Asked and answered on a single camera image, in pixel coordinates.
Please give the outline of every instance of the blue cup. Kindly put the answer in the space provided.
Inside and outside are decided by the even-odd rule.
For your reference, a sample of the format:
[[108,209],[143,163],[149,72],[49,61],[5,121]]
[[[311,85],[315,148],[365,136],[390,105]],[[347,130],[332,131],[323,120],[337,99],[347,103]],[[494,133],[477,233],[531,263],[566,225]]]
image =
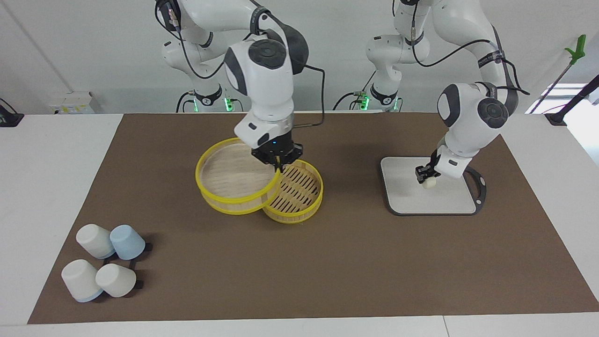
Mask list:
[[146,241],[130,225],[120,225],[113,229],[110,241],[121,260],[133,260],[146,248]]

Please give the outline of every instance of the green light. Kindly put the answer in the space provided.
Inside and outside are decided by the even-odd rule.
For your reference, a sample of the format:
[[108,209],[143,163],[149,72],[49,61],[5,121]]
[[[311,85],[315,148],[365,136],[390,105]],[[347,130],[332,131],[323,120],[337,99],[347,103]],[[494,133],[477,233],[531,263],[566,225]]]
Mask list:
[[370,97],[363,95],[360,99],[360,110],[368,110],[370,104]]
[[233,102],[231,102],[231,100],[227,97],[225,97],[225,107],[226,107],[227,112],[231,112],[231,111],[235,110],[235,107],[233,106]]

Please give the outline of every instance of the brown tablecloth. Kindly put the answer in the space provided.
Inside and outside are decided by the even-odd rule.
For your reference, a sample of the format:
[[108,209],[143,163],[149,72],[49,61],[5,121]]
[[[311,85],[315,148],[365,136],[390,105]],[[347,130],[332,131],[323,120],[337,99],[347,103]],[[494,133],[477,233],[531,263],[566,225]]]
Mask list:
[[[438,116],[328,115],[294,131],[323,176],[323,205],[305,224],[281,225],[217,213],[195,185],[200,155],[240,119],[126,115],[29,323],[599,311],[501,138],[472,162],[489,188],[481,213],[402,218],[385,206],[379,162],[430,155],[446,132]],[[91,222],[130,224],[154,243],[134,296],[69,296],[67,263],[101,265],[75,241]]]

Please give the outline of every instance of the white table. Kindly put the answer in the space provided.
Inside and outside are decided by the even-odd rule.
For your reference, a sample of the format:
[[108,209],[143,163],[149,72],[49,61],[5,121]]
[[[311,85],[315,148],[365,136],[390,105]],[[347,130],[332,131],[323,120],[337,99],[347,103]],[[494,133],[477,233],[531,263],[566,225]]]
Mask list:
[[[599,313],[26,326],[121,118],[31,115],[0,129],[0,336],[599,336]],[[514,115],[503,137],[599,297],[599,167],[543,116]]]

